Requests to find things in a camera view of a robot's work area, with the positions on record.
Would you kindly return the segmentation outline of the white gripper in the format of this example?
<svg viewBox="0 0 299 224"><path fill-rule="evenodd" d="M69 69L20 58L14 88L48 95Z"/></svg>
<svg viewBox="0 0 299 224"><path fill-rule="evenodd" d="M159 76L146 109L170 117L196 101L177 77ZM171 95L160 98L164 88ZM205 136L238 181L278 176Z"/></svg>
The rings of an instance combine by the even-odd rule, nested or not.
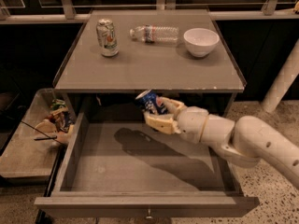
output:
<svg viewBox="0 0 299 224"><path fill-rule="evenodd" d="M169 114L154 115L145 112L146 124L161 133L180 133L183 140L197 144L201 139L204 123L209 115L208 111L196 106L186 108L181 101L167 97L162 97L161 100Z"/></svg>

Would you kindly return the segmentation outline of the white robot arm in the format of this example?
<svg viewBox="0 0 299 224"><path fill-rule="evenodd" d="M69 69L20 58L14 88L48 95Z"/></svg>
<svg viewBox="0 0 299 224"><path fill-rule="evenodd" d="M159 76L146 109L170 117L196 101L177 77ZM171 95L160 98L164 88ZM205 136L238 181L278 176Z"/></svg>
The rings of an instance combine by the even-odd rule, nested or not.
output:
<svg viewBox="0 0 299 224"><path fill-rule="evenodd" d="M299 189L299 146L261 119L232 121L165 97L146 104L144 118L151 128L206 145L239 167L252 168L264 160Z"/></svg>

